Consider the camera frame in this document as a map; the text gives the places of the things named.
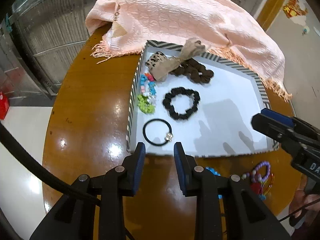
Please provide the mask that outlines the right hand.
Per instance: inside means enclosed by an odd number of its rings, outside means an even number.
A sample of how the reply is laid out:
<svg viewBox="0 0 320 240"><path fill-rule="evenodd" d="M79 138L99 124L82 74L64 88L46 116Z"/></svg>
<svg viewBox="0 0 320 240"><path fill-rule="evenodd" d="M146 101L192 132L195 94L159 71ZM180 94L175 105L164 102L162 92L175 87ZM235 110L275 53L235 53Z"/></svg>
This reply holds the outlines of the right hand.
<svg viewBox="0 0 320 240"><path fill-rule="evenodd" d="M319 194L306 194L303 189L297 189L295 191L293 200L289 205L289 213L293 213L294 211L316 200L319 200ZM293 217L298 218L301 215L303 209L319 212L319 202L302 208L301 210L293 214Z"/></svg>

